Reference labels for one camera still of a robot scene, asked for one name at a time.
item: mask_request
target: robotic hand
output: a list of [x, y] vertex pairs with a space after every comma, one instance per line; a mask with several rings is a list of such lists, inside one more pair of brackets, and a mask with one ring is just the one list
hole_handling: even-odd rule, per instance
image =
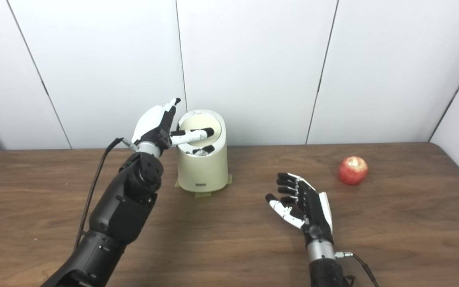
[[109, 151], [124, 142], [135, 153], [120, 167], [100, 198], [89, 219], [89, 230], [76, 240], [76, 247], [58, 271], [42, 287], [104, 287], [127, 245], [138, 237], [157, 200], [163, 167], [159, 157], [164, 150], [214, 134], [213, 129], [171, 131], [179, 98], [165, 106], [155, 106], [138, 121], [132, 142], [117, 138], [106, 149], [95, 176]]
[[[327, 194], [318, 194], [311, 184], [294, 174], [277, 174], [277, 184], [280, 185], [277, 191], [289, 196], [278, 200], [272, 194], [267, 194], [265, 198], [286, 222], [302, 230], [308, 249], [311, 287], [351, 287], [354, 277], [345, 277], [343, 268], [335, 259], [353, 254], [334, 252], [332, 215]], [[294, 204], [300, 210], [285, 204]]]

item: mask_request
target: apple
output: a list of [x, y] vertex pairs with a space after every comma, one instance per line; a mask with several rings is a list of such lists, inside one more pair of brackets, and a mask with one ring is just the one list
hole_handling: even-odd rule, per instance
[[359, 184], [368, 174], [368, 164], [358, 157], [349, 156], [339, 165], [339, 179], [346, 184]]

